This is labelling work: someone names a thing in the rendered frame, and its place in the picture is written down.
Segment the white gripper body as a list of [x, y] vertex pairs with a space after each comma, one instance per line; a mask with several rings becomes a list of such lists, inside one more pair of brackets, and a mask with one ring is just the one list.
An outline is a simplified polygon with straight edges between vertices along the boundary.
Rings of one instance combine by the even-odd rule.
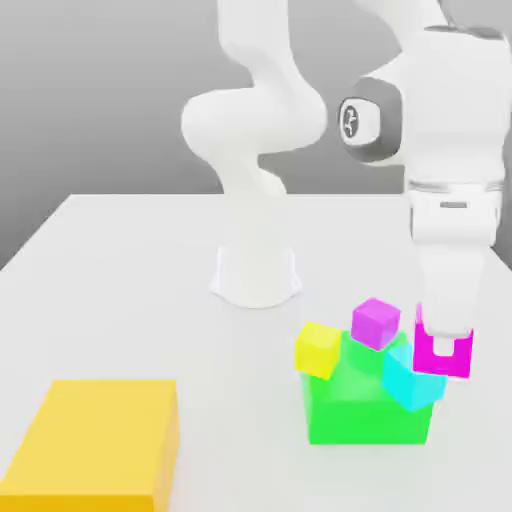
[[465, 337], [474, 328], [483, 270], [501, 220], [501, 194], [411, 192], [409, 199], [426, 331]]

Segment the small magenta cube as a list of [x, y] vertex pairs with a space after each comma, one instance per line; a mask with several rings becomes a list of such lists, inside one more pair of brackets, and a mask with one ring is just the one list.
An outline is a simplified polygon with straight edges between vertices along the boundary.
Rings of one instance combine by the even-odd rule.
[[474, 331], [466, 338], [454, 340], [451, 356], [434, 352], [434, 337], [426, 333], [422, 305], [416, 305], [413, 344], [413, 370], [415, 372], [468, 379], [470, 377]]

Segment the small cyan cube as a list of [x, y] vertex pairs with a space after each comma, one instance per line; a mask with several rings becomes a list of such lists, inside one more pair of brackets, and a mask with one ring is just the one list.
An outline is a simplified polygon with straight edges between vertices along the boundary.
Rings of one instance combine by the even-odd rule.
[[413, 347], [391, 348], [384, 357], [382, 387], [407, 412], [416, 412], [444, 397], [447, 377], [415, 372]]

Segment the small violet cube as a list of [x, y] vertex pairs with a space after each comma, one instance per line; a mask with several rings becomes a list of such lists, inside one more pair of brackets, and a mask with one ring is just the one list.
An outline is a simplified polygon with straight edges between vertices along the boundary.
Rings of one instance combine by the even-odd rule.
[[353, 310], [351, 337], [374, 351], [382, 351], [395, 338], [400, 315], [397, 307], [369, 298]]

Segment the small yellow cube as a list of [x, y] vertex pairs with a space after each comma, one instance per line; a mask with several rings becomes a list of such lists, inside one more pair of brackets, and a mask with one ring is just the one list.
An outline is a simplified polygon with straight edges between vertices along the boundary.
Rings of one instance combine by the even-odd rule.
[[329, 380], [340, 358], [342, 331], [308, 322], [300, 331], [294, 350], [294, 369]]

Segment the large green box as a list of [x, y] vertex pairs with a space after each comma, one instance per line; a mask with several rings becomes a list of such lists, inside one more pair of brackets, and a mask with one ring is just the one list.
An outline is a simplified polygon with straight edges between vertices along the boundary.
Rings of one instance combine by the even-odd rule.
[[407, 411], [382, 387], [386, 350], [341, 332], [331, 378], [301, 376], [308, 440], [313, 445], [424, 444], [434, 406]]

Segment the large orange box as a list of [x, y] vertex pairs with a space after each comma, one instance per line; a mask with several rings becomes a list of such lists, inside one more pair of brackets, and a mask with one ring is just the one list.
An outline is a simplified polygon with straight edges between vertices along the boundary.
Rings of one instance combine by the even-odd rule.
[[169, 512], [173, 380], [57, 380], [0, 480], [0, 512]]

